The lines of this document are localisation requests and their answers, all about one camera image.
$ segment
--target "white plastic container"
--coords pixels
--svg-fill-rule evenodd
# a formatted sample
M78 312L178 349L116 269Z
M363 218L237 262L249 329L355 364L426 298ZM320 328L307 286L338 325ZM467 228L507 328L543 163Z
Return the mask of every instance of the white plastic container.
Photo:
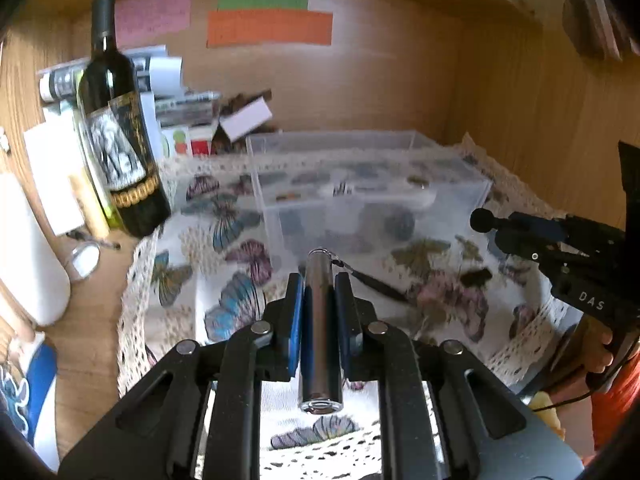
M0 174L0 278L37 325L50 325L64 314L68 275L11 173Z
M303 168L254 175L271 256L289 269L316 247L347 258L418 238L447 239L468 229L491 187L451 150L416 132L285 133L252 136L247 144L253 156L279 159L324 152ZM360 155L349 160L349 150Z

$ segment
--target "green paper note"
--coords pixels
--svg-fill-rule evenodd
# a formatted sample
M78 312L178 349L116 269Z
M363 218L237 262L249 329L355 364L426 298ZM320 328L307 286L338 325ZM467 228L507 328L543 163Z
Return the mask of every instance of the green paper note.
M309 0L218 0L218 10L239 9L302 9Z

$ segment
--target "silver tube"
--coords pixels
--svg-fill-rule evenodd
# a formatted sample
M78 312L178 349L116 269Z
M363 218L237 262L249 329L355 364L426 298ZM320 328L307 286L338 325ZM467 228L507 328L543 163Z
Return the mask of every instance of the silver tube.
M332 254L314 249L306 259L300 340L299 407L313 415L342 409L342 373Z

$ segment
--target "clear plastic box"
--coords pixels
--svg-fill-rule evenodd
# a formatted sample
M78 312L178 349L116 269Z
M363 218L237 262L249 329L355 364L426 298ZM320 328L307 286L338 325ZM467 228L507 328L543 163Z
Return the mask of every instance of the clear plastic box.
M276 158L329 153L308 166L294 164L295 170L254 173L271 256L289 269L316 247L348 258L425 237L448 239L468 228L491 187L454 152L416 132L260 135L251 146L253 155L259 146ZM364 146L366 154L344 157Z
M248 136L249 155L261 153L298 153L350 148L378 150L416 150L438 144L415 130L348 130L343 132L284 132Z

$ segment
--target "orange paper note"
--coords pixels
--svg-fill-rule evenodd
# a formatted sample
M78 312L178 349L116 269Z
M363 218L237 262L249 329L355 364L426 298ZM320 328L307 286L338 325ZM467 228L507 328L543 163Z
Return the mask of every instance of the orange paper note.
M257 43L331 45L334 15L299 9L217 10L209 13L207 46Z

